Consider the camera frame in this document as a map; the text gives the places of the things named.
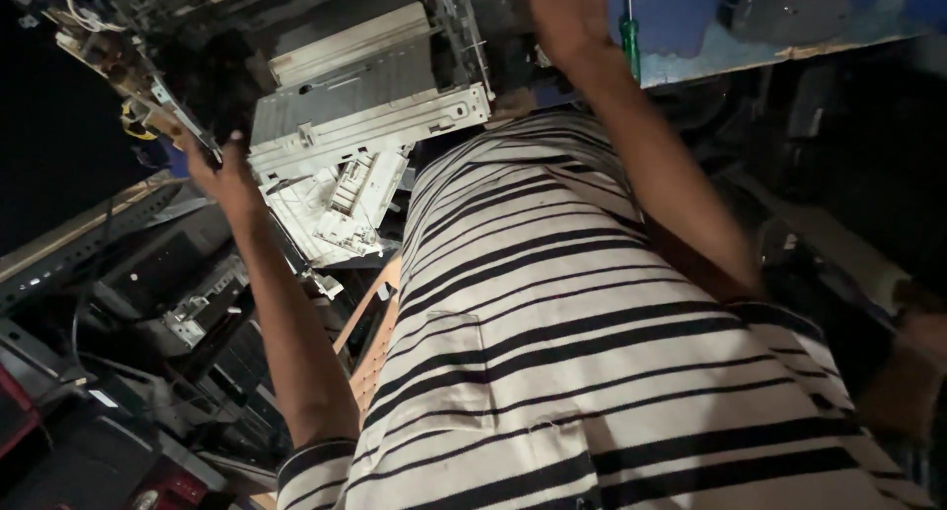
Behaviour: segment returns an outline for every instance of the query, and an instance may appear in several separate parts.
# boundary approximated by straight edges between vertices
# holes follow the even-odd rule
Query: black and white striped shirt
[[[820,331],[689,283],[625,183],[582,115],[427,168],[362,435],[293,455],[278,508],[930,506],[852,421]]]

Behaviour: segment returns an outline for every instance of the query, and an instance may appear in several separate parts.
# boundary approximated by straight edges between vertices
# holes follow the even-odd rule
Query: green screwdriver handle
[[[641,55],[638,53],[638,21],[623,18],[619,25],[621,31],[621,48],[625,51],[625,59],[632,67],[634,80],[641,82]]]

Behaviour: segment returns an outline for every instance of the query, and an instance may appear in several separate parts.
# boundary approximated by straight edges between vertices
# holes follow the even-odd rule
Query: fingers
[[[220,158],[225,168],[238,168],[246,163],[246,142],[243,141],[243,132],[234,131],[230,139],[220,148]]]
[[[204,156],[204,144],[188,129],[181,135],[181,148],[187,155],[187,171],[192,177],[201,179],[213,176],[214,170],[207,164]]]

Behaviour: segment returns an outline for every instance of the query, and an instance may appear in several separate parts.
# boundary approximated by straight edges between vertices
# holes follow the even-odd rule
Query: screwdriver
[[[632,0],[628,0],[628,7],[624,17],[619,20],[621,32],[621,48],[625,51],[625,60],[632,67],[634,80],[641,82],[641,56],[638,53],[638,21],[634,19]]]

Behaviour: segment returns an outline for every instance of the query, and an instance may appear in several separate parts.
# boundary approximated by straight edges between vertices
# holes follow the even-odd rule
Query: person
[[[242,135],[193,177],[233,227],[296,452],[278,508],[927,507],[852,418],[820,331],[633,79],[605,0],[529,0],[598,119],[532,116],[419,175],[360,413]]]

